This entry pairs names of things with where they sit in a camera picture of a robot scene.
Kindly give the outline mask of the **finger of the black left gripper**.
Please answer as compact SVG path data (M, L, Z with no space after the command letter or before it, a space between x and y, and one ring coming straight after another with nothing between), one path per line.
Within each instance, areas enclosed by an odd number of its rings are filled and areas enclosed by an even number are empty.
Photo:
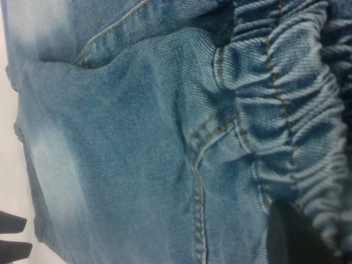
M0 212L0 233L17 234L24 231L27 219L6 212Z
M31 243L1 240L0 242L1 264L12 263L14 261L27 259L30 256L31 250L32 250Z

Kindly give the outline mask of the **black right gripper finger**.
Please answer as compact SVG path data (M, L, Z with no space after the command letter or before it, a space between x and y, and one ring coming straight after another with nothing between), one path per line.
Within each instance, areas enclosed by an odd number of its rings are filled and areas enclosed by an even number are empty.
M268 218L269 263L342 263L308 218L290 202L273 202Z

